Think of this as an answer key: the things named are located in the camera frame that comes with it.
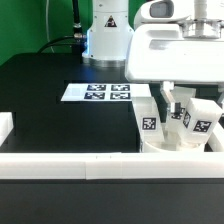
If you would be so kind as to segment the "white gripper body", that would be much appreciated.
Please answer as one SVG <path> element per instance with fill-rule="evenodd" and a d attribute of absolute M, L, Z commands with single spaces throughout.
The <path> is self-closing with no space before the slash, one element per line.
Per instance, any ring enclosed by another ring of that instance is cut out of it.
<path fill-rule="evenodd" d="M 224 0 L 151 0 L 134 18 L 125 76 L 140 83 L 224 83 Z"/>

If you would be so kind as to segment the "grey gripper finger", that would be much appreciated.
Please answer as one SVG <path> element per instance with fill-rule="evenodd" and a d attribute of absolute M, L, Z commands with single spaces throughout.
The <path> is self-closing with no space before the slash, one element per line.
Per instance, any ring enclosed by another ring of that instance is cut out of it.
<path fill-rule="evenodd" d="M 218 99 L 218 104 L 220 107 L 224 107 L 224 83 L 218 86 L 218 92 L 221 94 Z"/>
<path fill-rule="evenodd" d="M 160 85 L 160 92 L 167 103 L 167 108 L 170 114 L 179 115 L 181 113 L 181 103 L 177 102 L 172 94 L 174 83 L 171 81 L 163 81 Z"/>

